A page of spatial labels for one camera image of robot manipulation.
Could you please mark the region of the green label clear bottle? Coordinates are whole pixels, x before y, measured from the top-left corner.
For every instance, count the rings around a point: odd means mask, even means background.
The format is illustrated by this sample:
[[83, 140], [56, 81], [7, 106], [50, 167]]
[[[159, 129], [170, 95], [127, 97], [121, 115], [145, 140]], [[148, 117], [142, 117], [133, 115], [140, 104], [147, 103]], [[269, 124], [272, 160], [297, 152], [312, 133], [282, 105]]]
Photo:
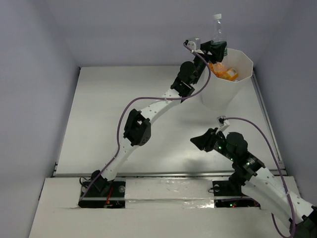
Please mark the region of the green label clear bottle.
[[227, 37], [223, 28], [221, 13], [213, 15], [212, 40], [214, 44], [219, 46], [222, 59], [225, 59], [227, 57]]

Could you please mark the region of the orange juice bottle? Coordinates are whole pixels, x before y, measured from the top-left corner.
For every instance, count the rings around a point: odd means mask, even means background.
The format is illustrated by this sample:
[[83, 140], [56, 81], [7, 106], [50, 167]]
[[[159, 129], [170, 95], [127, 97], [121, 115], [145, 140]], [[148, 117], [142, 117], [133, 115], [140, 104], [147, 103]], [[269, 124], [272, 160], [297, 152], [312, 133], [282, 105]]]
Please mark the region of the orange juice bottle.
[[229, 68], [226, 72], [220, 75], [220, 78], [229, 80], [229, 81], [234, 81], [238, 77], [238, 71], [231, 67]]
[[209, 66], [210, 66], [211, 71], [218, 78], [220, 78], [220, 76], [227, 71], [227, 66], [221, 62], [217, 62], [214, 64], [210, 63]]

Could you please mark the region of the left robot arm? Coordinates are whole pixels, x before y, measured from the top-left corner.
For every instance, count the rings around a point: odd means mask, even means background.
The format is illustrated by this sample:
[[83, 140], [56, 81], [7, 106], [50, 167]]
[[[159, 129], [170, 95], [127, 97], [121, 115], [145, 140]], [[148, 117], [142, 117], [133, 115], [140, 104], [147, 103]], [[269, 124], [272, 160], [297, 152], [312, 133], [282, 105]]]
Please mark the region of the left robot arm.
[[194, 59], [181, 64], [176, 79], [164, 95], [151, 97], [153, 103], [141, 110], [130, 110], [131, 103], [124, 109], [123, 113], [128, 117], [124, 126], [121, 125], [123, 117], [118, 122], [117, 128], [123, 128], [123, 132], [116, 133], [117, 151], [102, 170], [91, 175], [88, 187], [92, 187], [97, 195], [104, 196], [109, 192], [118, 169], [137, 147], [149, 141], [154, 122], [174, 106], [196, 96], [193, 85], [197, 84], [204, 70], [212, 75], [209, 64], [222, 62], [227, 54], [226, 41], [208, 41], [197, 45], [194, 41], [186, 40], [183, 45], [194, 55]]

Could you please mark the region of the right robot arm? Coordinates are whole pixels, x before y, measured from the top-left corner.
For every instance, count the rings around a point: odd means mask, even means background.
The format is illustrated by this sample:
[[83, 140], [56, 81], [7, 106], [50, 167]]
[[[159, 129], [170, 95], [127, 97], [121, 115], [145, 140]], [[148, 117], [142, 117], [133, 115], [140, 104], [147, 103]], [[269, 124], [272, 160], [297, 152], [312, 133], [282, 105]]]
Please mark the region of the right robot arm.
[[256, 200], [279, 219], [295, 238], [317, 236], [317, 208], [290, 190], [286, 190], [264, 163], [248, 151], [243, 135], [208, 129], [190, 141], [201, 151], [216, 151], [232, 161], [234, 173], [229, 177], [228, 189]]

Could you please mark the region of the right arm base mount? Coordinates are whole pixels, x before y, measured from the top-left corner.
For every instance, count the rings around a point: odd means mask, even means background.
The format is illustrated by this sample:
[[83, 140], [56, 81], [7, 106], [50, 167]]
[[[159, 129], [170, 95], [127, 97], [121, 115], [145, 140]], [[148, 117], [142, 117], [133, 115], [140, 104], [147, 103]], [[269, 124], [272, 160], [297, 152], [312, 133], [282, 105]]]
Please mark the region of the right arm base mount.
[[230, 178], [221, 178], [212, 181], [208, 190], [214, 195], [215, 208], [260, 208], [261, 205], [254, 199], [244, 195], [241, 185]]

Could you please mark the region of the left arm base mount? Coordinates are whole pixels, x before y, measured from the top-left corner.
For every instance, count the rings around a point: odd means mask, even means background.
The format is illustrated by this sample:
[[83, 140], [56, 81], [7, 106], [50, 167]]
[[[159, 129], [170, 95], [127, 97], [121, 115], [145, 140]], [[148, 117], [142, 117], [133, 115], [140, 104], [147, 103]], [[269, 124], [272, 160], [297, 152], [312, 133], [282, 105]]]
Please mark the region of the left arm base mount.
[[80, 208], [125, 208], [125, 180], [110, 181], [101, 191], [99, 191], [98, 186], [100, 186], [101, 182], [104, 180], [103, 178], [99, 177], [84, 195], [91, 180], [91, 178], [79, 178], [81, 193], [78, 206]]

